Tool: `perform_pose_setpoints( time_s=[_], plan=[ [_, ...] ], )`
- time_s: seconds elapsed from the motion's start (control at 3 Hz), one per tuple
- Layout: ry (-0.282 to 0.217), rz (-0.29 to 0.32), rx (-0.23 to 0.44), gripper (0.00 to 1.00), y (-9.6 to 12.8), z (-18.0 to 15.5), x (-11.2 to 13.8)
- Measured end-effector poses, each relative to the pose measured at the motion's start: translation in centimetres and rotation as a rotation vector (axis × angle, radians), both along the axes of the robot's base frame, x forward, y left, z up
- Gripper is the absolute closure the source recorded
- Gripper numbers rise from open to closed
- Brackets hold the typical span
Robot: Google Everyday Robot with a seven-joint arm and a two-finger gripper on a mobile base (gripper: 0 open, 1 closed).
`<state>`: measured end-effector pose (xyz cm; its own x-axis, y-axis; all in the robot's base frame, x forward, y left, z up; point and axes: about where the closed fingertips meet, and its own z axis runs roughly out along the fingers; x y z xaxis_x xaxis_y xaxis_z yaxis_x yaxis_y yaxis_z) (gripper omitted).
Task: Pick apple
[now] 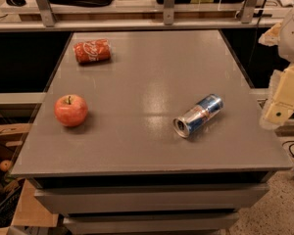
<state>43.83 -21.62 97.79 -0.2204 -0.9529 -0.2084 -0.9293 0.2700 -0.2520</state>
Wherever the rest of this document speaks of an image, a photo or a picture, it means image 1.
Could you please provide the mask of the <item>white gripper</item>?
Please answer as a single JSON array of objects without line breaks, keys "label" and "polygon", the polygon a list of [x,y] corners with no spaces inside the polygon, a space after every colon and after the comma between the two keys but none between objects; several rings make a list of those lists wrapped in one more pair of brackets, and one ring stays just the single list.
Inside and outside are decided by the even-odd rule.
[{"label": "white gripper", "polygon": [[279,56],[293,63],[284,71],[273,71],[269,81],[268,99],[260,118],[262,128],[277,129],[294,114],[294,7],[282,23],[276,23],[268,29],[258,42],[269,47],[278,44]]}]

